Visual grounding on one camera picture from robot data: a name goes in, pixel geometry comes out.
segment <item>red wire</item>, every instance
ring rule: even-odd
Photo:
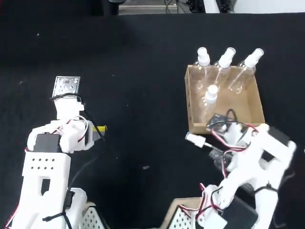
[[[15,214],[17,212],[18,207],[19,207],[19,203],[18,203],[17,207],[15,208],[14,212],[10,215],[9,219],[6,221],[6,224],[5,224],[4,228],[8,228],[9,227],[10,222],[15,217]]]

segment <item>perforated metal bracket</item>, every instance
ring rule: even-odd
[[[64,93],[78,93],[80,76],[56,76],[52,97]]]
[[[107,227],[101,221],[96,209],[90,207],[82,218],[79,229],[107,229]]]
[[[167,229],[191,229],[191,219],[177,207]]]

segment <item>metal plate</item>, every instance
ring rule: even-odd
[[[191,219],[177,206],[167,229],[191,229]]]
[[[215,123],[217,122],[223,122],[226,120],[226,116],[222,115],[222,114],[214,114],[212,116],[212,118],[207,122],[206,124],[206,129],[208,131],[211,130],[211,126],[213,126]],[[225,132],[227,131],[227,129],[229,128],[230,124],[228,124],[228,126],[226,126],[226,124],[217,124],[215,126],[213,126],[213,130],[220,136],[223,136],[225,134]]]
[[[65,93],[78,93],[80,76],[56,76],[52,97]]]
[[[91,207],[82,218],[79,229],[106,229],[106,226],[103,225],[95,208]]]

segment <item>hole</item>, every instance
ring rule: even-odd
[[[43,195],[46,191],[49,191],[50,179],[43,179],[41,185],[41,194]]]

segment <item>floor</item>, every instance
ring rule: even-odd
[[[119,14],[191,13],[186,0],[126,0]]]

